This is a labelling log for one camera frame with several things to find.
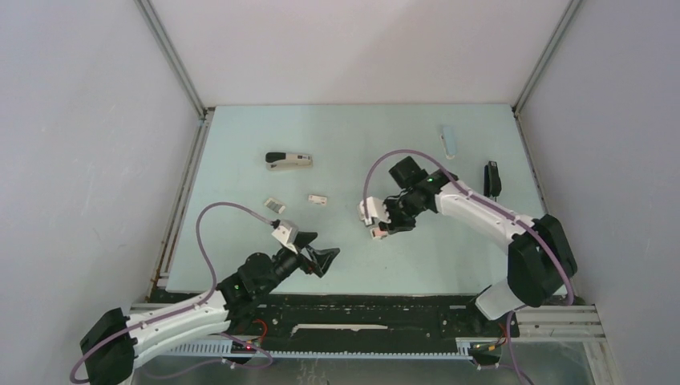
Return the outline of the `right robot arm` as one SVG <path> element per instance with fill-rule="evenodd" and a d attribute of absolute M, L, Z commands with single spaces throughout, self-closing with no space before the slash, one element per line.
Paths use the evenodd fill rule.
<path fill-rule="evenodd" d="M 499 318 L 522 307 L 540 307 L 560 288 L 566 289 L 567 302 L 573 302 L 570 280 L 577 272 L 577 262 L 555 217 L 515 213 L 445 169 L 427 172 L 410 156 L 389 173 L 400 193 L 384 199 L 365 197 L 359 205 L 360 217 L 373 237 L 411 231 L 417 216 L 431 211 L 464 222 L 505 252 L 506 278 L 478 294 L 466 314 L 471 332 L 489 334 Z"/>

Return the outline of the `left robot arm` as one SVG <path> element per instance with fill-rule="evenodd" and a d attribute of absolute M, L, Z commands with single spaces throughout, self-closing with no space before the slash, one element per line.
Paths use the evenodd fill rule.
<path fill-rule="evenodd" d="M 253 253 L 214 288 L 182 302 L 138 314 L 104 313 L 79 342 L 89 384 L 121 384 L 136 368 L 174 347 L 209 334 L 244 334 L 253 312 L 295 271 L 323 277 L 339 248 L 315 249 L 314 232 L 297 235 L 292 248 Z"/>

